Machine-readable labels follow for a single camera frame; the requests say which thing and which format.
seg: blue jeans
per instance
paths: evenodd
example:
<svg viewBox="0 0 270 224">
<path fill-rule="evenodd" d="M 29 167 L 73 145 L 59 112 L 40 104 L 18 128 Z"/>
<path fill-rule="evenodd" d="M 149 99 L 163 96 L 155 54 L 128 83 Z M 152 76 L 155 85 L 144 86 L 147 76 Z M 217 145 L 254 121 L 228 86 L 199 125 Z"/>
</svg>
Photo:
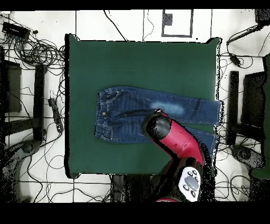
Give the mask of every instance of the blue jeans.
<svg viewBox="0 0 270 224">
<path fill-rule="evenodd" d="M 95 137 L 114 143 L 150 142 L 142 134 L 142 123 L 158 108 L 180 123 L 219 124 L 219 101 L 119 86 L 98 93 Z M 212 157 L 216 135 L 187 129 L 207 146 Z"/>
</svg>

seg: cable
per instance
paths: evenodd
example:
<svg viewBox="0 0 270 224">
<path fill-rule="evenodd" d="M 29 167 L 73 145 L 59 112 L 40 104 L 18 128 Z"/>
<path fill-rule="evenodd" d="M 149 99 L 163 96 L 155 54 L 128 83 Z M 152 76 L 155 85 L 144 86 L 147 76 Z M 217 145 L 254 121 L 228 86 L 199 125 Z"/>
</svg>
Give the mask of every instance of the cable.
<svg viewBox="0 0 270 224">
<path fill-rule="evenodd" d="M 235 35 L 237 35 L 237 34 L 240 34 L 240 33 L 242 33 L 242 32 L 245 32 L 245 31 L 247 31 L 247 30 L 250 30 L 250 29 L 252 29 L 252 28 L 255 28 L 255 27 L 257 27 L 258 25 L 254 25 L 254 26 L 251 26 L 251 27 L 249 27 L 249 28 L 247 28 L 247 29 L 245 29 L 245 30 L 243 30 L 243 31 L 240 31 L 240 32 L 238 32 L 238 33 L 235 33 L 234 35 L 232 35 L 230 38 L 229 38 L 229 40 L 233 37 L 233 36 L 235 36 Z"/>
<path fill-rule="evenodd" d="M 153 23 L 148 19 L 148 14 L 149 14 L 149 10 L 148 10 L 148 12 L 147 12 L 147 20 L 152 24 L 152 26 L 153 26 L 153 29 L 152 29 L 152 31 L 151 31 L 151 33 L 148 33 L 147 35 L 146 35 L 146 37 L 148 36 L 148 35 L 151 35 L 152 33 L 153 33 L 153 30 L 154 30 L 154 28 L 155 28 L 155 26 L 153 25 Z"/>
<path fill-rule="evenodd" d="M 261 51 L 262 51 L 262 49 L 263 49 L 263 47 L 264 47 L 265 41 L 266 41 L 266 39 L 268 38 L 269 34 L 270 34 L 270 32 L 268 33 L 268 35 L 267 35 L 266 38 L 264 39 L 264 43 L 263 43 L 263 46 L 262 46 L 261 50 L 259 51 L 259 54 L 261 53 Z"/>
<path fill-rule="evenodd" d="M 30 156 L 30 162 L 29 162 L 29 165 L 28 165 L 28 167 L 27 167 L 27 173 L 28 173 L 28 175 L 29 175 L 33 180 L 35 180 L 36 182 L 38 182 L 38 183 L 41 185 L 41 189 L 40 189 L 39 193 L 36 195 L 36 197 L 35 197 L 35 199 L 34 199 L 34 203 L 35 203 L 37 197 L 40 195 L 40 193 L 41 193 L 41 191 L 42 191 L 42 189 L 43 189 L 43 184 L 42 184 L 40 181 L 38 181 L 37 179 L 33 178 L 33 177 L 31 176 L 31 174 L 29 173 L 29 167 L 30 167 L 30 165 L 31 165 L 31 162 L 32 162 L 32 156 Z"/>
<path fill-rule="evenodd" d="M 15 97 L 16 99 L 18 99 L 18 100 L 23 104 L 23 107 L 24 107 L 24 109 L 25 109 L 25 112 L 27 113 L 27 115 L 28 115 L 28 117 L 29 117 L 29 120 L 30 120 L 30 122 L 31 122 L 32 128 L 34 129 L 33 121 L 32 121 L 32 119 L 31 119 L 30 114 L 28 113 L 28 111 L 27 111 L 27 109 L 26 109 L 24 103 L 23 103 L 18 97 L 16 97 L 15 95 L 13 95 L 11 92 L 7 92 L 7 93 L 10 94 L 10 95 L 12 95 L 12 96 Z"/>
<path fill-rule="evenodd" d="M 103 11 L 104 11 L 104 14 L 105 14 L 105 16 L 107 17 L 107 19 L 111 21 L 111 23 L 115 26 L 115 28 L 116 28 L 117 31 L 120 33 L 120 35 L 123 37 L 123 39 L 124 39 L 125 41 L 128 41 L 128 39 L 124 38 L 124 36 L 122 35 L 122 33 L 118 30 L 118 28 L 117 28 L 117 26 L 115 25 L 115 23 L 107 16 L 105 10 L 103 10 Z"/>
</svg>

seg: black cable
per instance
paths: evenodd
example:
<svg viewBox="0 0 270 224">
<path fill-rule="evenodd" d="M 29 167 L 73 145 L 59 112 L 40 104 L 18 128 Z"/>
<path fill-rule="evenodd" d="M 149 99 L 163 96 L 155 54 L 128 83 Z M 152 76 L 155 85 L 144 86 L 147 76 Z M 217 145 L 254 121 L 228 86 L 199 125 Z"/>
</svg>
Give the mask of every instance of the black cable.
<svg viewBox="0 0 270 224">
<path fill-rule="evenodd" d="M 263 43 L 263 46 L 262 46 L 261 50 L 259 51 L 259 54 L 261 53 L 261 51 L 262 51 L 262 49 L 263 49 L 263 47 L 264 47 L 265 41 L 266 41 L 266 39 L 268 38 L 269 34 L 270 34 L 270 32 L 268 33 L 268 35 L 267 35 L 266 38 L 264 39 L 264 43 Z"/>
<path fill-rule="evenodd" d="M 146 35 L 146 37 L 148 36 L 148 35 L 151 35 L 152 33 L 153 33 L 153 30 L 154 30 L 154 28 L 155 28 L 155 26 L 153 25 L 153 23 L 148 19 L 148 14 L 149 14 L 149 10 L 148 10 L 148 12 L 147 12 L 147 20 L 152 24 L 152 26 L 153 26 L 153 29 L 152 29 L 152 31 L 151 31 L 151 33 L 148 33 L 147 35 Z"/>
<path fill-rule="evenodd" d="M 233 192 L 233 188 L 232 188 L 232 181 L 233 181 L 234 178 L 237 178 L 237 177 L 245 178 L 246 180 L 250 181 L 249 178 L 247 178 L 247 177 L 245 177 L 245 176 L 243 176 L 243 175 L 236 175 L 236 176 L 234 176 L 233 178 L 230 179 L 230 190 L 231 190 L 231 193 L 232 193 L 233 198 L 234 198 L 235 201 L 237 201 L 237 200 L 236 200 L 236 198 L 235 198 L 235 196 L 234 196 L 234 192 Z"/>
<path fill-rule="evenodd" d="M 29 173 L 29 167 L 30 167 L 30 165 L 31 165 L 31 162 L 32 162 L 32 156 L 30 156 L 30 162 L 29 162 L 29 165 L 28 165 L 28 167 L 27 167 L 27 173 L 28 173 L 28 175 L 29 175 L 33 180 L 35 180 L 36 182 L 40 183 L 40 185 L 41 185 L 41 189 L 40 189 L 39 193 L 36 195 L 36 197 L 35 197 L 35 199 L 34 199 L 34 203 L 35 203 L 37 197 L 40 195 L 40 193 L 41 193 L 41 191 L 42 191 L 42 189 L 43 189 L 43 184 L 42 184 L 40 181 L 38 181 L 37 179 L 33 178 L 33 177 L 31 176 L 31 174 Z"/>
<path fill-rule="evenodd" d="M 27 109 L 26 109 L 24 103 L 23 103 L 18 97 L 16 97 L 15 95 L 13 95 L 11 92 L 7 92 L 7 93 L 10 94 L 10 95 L 12 95 L 12 96 L 15 97 L 16 99 L 18 99 L 18 100 L 23 104 L 23 107 L 24 107 L 24 109 L 25 109 L 25 112 L 27 113 L 27 115 L 28 115 L 28 117 L 29 117 L 29 120 L 30 120 L 30 122 L 31 122 L 32 128 L 34 129 L 33 121 L 32 121 L 32 119 L 31 119 L 30 114 L 28 113 L 28 111 L 27 111 Z"/>
<path fill-rule="evenodd" d="M 232 35 L 230 38 L 229 38 L 229 40 L 233 37 L 233 36 L 235 36 L 235 35 L 237 35 L 237 34 L 240 34 L 240 33 L 243 33 L 243 32 L 245 32 L 245 31 L 247 31 L 247 30 L 249 30 L 249 29 L 252 29 L 252 28 L 255 28 L 255 27 L 257 27 L 258 25 L 254 25 L 254 26 L 251 26 L 251 27 L 249 27 L 249 28 L 247 28 L 247 29 L 245 29 L 245 30 L 243 30 L 243 31 L 240 31 L 240 32 L 238 32 L 238 33 L 235 33 L 234 35 Z"/>
<path fill-rule="evenodd" d="M 105 10 L 103 10 L 103 11 L 104 11 L 104 14 L 105 14 L 105 16 L 107 17 L 107 19 L 111 21 L 111 23 L 115 26 L 115 28 L 116 28 L 117 31 L 120 33 L 120 35 L 123 37 L 123 39 L 124 39 L 125 41 L 128 41 L 128 39 L 124 38 L 124 36 L 122 35 L 122 33 L 118 30 L 118 28 L 117 28 L 117 26 L 115 25 L 115 23 L 107 16 Z"/>
</svg>

